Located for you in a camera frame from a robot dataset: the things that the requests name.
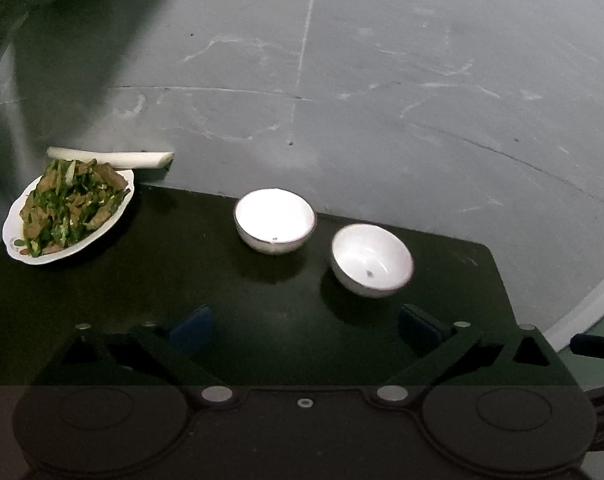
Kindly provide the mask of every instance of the round metal bolt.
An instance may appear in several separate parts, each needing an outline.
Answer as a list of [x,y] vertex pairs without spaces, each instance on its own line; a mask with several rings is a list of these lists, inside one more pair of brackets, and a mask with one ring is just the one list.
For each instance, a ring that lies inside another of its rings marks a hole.
[[208,402],[226,402],[233,397],[233,392],[226,386],[209,386],[202,390],[201,395]]
[[377,396],[388,402],[400,402],[400,400],[406,399],[406,397],[409,396],[409,393],[403,386],[386,384],[386,386],[377,389]]
[[313,404],[314,403],[311,399],[297,399],[297,405],[300,408],[312,408]]

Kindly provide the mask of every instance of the green surface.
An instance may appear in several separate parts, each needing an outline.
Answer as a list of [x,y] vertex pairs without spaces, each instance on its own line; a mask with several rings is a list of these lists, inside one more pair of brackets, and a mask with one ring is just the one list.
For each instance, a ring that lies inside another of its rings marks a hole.
[[379,384],[417,359],[398,336],[403,303],[448,324],[516,329],[484,246],[389,228],[415,275],[395,295],[365,300],[329,266],[331,239],[351,220],[319,215],[300,251],[264,256],[237,235],[235,202],[141,187],[115,227],[74,256],[27,266],[0,247],[0,384],[29,383],[78,323],[126,332],[204,303],[216,339],[196,360],[231,384]]
[[[587,333],[604,335],[604,318]],[[563,363],[584,389],[590,390],[604,386],[604,359],[573,355],[569,348],[565,348],[559,353]]]

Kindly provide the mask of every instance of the stir-fried meat and vegetables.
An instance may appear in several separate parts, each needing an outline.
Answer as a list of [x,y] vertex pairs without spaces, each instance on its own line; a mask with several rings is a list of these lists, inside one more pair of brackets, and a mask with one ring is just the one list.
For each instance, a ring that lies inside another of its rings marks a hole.
[[128,194],[127,181],[110,164],[56,159],[20,211],[20,254],[57,253],[104,224]]

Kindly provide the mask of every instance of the gray wall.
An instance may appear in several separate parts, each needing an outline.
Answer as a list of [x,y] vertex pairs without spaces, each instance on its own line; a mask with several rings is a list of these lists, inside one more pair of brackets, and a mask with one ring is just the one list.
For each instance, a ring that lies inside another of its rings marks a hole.
[[5,193],[48,145],[484,243],[544,330],[604,277],[604,0],[63,0],[0,61]]

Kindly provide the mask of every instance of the plate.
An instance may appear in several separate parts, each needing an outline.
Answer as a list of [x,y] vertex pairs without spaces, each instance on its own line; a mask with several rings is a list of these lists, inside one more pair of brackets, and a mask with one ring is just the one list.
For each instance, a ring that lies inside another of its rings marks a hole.
[[131,202],[131,198],[133,197],[133,193],[135,191],[135,186],[133,185],[133,171],[132,170],[123,170],[118,171],[117,173],[121,174],[127,180],[127,189],[131,191],[124,197],[124,200],[118,207],[118,210],[115,211],[115,215],[109,218],[102,227],[96,229],[93,233],[88,235],[83,240],[77,242],[75,245],[71,247],[67,247],[66,249],[61,250],[58,253],[53,254],[42,254],[42,256],[38,256],[34,258],[33,256],[29,256],[28,254],[20,254],[20,251],[24,247],[16,247],[13,242],[16,240],[22,240],[24,238],[23,226],[24,222],[20,216],[20,210],[24,207],[26,203],[26,199],[29,196],[29,193],[35,189],[38,182],[41,179],[41,175],[38,176],[33,182],[31,182],[27,188],[24,190],[22,195],[13,202],[11,209],[9,210],[9,216],[6,217],[4,221],[4,226],[2,227],[2,241],[6,245],[6,252],[9,253],[9,256],[14,260],[18,260],[20,262],[24,262],[28,265],[44,265],[54,262],[56,260],[61,260],[62,258],[66,258],[71,254],[76,254],[85,248],[87,245],[92,244],[95,240],[97,240],[100,236],[105,234],[106,231],[111,229],[115,222],[117,222],[122,213],[124,213],[124,209],[127,207],[128,203]]

